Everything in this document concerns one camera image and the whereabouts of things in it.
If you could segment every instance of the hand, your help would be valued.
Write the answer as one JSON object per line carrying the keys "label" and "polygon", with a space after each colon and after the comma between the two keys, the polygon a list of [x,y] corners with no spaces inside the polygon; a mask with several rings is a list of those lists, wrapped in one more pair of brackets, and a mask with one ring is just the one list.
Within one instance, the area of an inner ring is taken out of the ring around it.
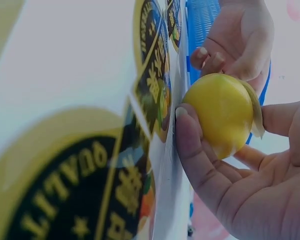
{"label": "hand", "polygon": [[[219,64],[224,72],[248,81],[260,95],[268,77],[274,41],[271,15],[262,0],[220,0],[220,6],[204,48],[194,51],[191,63],[201,70],[208,53],[212,58],[220,53],[223,60],[219,60]],[[219,70],[215,64],[208,64],[203,71]]]}
{"label": "hand", "polygon": [[176,109],[178,155],[198,196],[234,237],[300,240],[300,102],[262,112],[265,129],[289,137],[290,148],[266,155],[244,146],[234,157],[251,170],[217,160],[185,103]]}

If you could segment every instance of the yellow ball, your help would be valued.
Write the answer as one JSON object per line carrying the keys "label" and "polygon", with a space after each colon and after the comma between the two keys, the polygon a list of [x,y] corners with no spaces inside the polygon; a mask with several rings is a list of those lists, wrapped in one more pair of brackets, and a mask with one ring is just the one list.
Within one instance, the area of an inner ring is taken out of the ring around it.
{"label": "yellow ball", "polygon": [[254,110],[239,80],[221,73],[203,76],[190,87],[183,102],[194,107],[203,136],[218,159],[235,154],[245,145]]}

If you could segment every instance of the blue crate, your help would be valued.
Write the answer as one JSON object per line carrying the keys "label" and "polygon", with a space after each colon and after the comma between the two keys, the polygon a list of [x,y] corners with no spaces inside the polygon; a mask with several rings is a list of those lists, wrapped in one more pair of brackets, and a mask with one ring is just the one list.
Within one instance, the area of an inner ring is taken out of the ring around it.
{"label": "blue crate", "polygon": [[[214,23],[217,15],[220,12],[218,0],[187,0],[187,29],[188,29],[188,50],[189,54],[193,53],[196,48],[201,47],[209,33],[209,30]],[[199,77],[200,71],[194,69],[189,64],[187,57],[188,71],[190,75],[190,84],[192,85]],[[268,83],[271,75],[271,64],[269,66],[269,74],[266,80],[264,89],[259,97],[261,105],[265,102],[265,96],[268,88]]]}

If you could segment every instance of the round label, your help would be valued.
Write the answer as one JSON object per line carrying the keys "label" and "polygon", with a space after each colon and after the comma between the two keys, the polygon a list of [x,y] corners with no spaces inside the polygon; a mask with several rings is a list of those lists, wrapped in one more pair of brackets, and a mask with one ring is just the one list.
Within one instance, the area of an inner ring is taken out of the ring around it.
{"label": "round label", "polygon": [[149,131],[166,142],[171,113],[168,30],[156,0],[137,0],[133,41],[138,77],[134,96]]}
{"label": "round label", "polygon": [[153,219],[155,185],[149,143],[132,114],[130,105],[125,119],[67,110],[17,139],[0,158],[0,240],[142,234],[143,220]]}

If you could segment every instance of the fingernail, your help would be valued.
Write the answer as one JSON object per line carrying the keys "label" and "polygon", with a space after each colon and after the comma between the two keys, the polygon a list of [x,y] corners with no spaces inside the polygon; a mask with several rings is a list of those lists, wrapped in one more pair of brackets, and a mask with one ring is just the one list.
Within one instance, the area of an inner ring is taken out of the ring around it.
{"label": "fingernail", "polygon": [[181,115],[187,115],[187,114],[188,114],[188,111],[182,106],[177,107],[175,110],[175,118],[176,119]]}
{"label": "fingernail", "polygon": [[200,47],[198,53],[197,53],[197,57],[198,58],[202,58],[204,57],[206,54],[208,53],[208,51],[202,46]]}
{"label": "fingernail", "polygon": [[222,57],[220,52],[217,52],[215,54],[214,59],[212,60],[212,65],[216,68],[219,67],[220,64],[222,64],[224,61],[224,58]]}

